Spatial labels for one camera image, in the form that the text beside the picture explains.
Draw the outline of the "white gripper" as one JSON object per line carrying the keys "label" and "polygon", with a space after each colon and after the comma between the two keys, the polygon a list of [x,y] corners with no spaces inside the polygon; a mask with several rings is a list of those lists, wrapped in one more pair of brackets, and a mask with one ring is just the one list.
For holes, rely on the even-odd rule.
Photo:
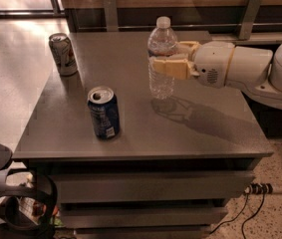
{"label": "white gripper", "polygon": [[202,85],[223,88],[225,86],[226,73],[232,59],[235,46],[231,43],[211,41],[200,46],[197,41],[180,41],[177,50],[180,54],[186,54],[189,59],[168,60],[150,58],[149,64],[160,74],[187,80],[191,75]]}

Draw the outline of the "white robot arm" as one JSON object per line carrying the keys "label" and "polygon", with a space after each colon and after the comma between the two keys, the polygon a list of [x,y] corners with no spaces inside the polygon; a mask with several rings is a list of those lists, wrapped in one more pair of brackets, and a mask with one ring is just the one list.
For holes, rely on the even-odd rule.
{"label": "white robot arm", "polygon": [[276,51],[211,41],[176,44],[171,56],[153,56],[151,68],[179,80],[195,79],[212,87],[229,87],[250,99],[282,110],[282,44]]}

